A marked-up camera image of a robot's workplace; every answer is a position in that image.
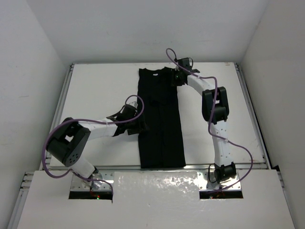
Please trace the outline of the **black t-shirt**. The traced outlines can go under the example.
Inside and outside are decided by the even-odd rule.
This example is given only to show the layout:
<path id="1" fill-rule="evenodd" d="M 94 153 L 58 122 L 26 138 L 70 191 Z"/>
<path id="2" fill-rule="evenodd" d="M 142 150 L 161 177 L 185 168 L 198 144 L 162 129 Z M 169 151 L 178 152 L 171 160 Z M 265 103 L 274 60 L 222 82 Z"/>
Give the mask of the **black t-shirt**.
<path id="1" fill-rule="evenodd" d="M 138 135 L 142 169 L 181 168 L 186 165 L 177 88 L 173 69 L 139 69 L 138 96 L 144 104 L 148 131 Z"/>

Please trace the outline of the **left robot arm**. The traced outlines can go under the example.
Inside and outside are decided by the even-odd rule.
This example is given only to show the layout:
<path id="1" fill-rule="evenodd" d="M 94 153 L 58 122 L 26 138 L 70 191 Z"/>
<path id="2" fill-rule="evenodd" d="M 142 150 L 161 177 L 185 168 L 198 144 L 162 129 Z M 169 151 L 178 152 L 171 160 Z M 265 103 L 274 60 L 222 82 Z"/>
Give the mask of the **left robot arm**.
<path id="1" fill-rule="evenodd" d="M 98 170 L 82 156 L 88 141 L 148 130 L 143 110 L 138 111 L 134 105 L 126 104 L 119 112 L 102 120 L 66 118 L 47 140 L 46 151 L 80 178 L 91 182 Z"/>

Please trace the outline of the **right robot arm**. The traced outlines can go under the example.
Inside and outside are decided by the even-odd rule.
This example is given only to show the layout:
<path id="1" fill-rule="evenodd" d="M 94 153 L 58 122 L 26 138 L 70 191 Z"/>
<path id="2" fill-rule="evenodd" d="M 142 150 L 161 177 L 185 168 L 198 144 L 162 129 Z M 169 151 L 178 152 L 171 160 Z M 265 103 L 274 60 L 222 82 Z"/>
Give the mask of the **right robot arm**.
<path id="1" fill-rule="evenodd" d="M 177 67 L 173 71 L 172 84 L 186 84 L 202 96 L 202 116 L 208 122 L 214 146 L 214 182 L 219 184 L 235 177 L 236 167 L 227 140 L 229 106 L 226 89 L 204 79 L 197 69 L 192 68 L 190 58 L 175 58 L 174 63 Z"/>

